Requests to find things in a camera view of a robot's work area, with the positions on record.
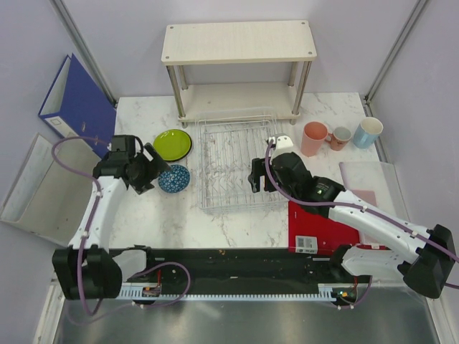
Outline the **green plastic plate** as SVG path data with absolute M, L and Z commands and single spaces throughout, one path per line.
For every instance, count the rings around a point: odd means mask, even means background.
M 166 130 L 154 139 L 153 147 L 167 162 L 180 161 L 192 150 L 191 136 L 180 129 Z

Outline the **red patterned bowl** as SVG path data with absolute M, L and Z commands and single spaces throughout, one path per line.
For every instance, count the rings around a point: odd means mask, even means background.
M 176 194 L 183 191 L 189 185 L 190 180 L 189 170 L 185 166 L 174 164 L 159 176 L 158 185 L 166 193 Z

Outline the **pink plastic tumbler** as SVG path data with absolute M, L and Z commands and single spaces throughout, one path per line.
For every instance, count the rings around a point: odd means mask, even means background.
M 301 153 L 306 157 L 317 154 L 325 142 L 330 141 L 330 133 L 325 124 L 321 122 L 309 122 L 304 126 L 301 141 Z

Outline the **orange dotted mug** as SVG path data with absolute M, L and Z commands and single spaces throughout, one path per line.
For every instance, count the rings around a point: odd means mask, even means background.
M 337 127 L 331 134 L 329 145 L 333 151 L 341 151 L 351 140 L 352 133 L 343 126 Z

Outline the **blue ceramic mug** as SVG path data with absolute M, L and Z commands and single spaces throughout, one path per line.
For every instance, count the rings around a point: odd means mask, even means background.
M 359 149 L 367 149 L 376 141 L 383 129 L 382 122 L 377 118 L 364 118 L 354 133 L 353 144 Z

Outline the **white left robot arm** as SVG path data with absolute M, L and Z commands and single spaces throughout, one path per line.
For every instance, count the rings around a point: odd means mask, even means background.
M 151 190 L 153 180 L 170 167 L 150 143 L 134 135 L 114 135 L 108 147 L 92 173 L 82 174 L 93 183 L 85 213 L 67 247 L 55 250 L 52 256 L 68 300 L 114 299 L 129 278 L 135 275 L 149 282 L 158 271 L 144 248 L 123 249 L 114 257 L 109 241 L 127 191 L 143 194 Z

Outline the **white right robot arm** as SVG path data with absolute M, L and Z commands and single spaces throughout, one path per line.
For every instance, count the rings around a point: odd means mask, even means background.
M 360 199 L 355 193 L 329 178 L 312 176 L 294 152 L 274 158 L 254 158 L 248 181 L 252 191 L 278 191 L 306 213 L 349 226 L 375 238 L 393 251 L 389 258 L 377 250 L 375 267 L 356 248 L 339 247 L 339 258 L 328 264 L 330 277 L 345 282 L 352 275 L 374 275 L 391 269 L 415 292 L 432 299 L 441 296 L 458 256 L 451 231 L 437 224 L 429 229 L 397 219 Z

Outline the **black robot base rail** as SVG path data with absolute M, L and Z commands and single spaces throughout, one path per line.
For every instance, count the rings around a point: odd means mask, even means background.
M 363 286 L 369 277 L 353 277 L 337 262 L 317 254 L 269 249 L 153 249 L 146 253 L 146 269 L 166 267 L 132 282 L 158 282 L 166 293 L 316 292 L 320 284 Z

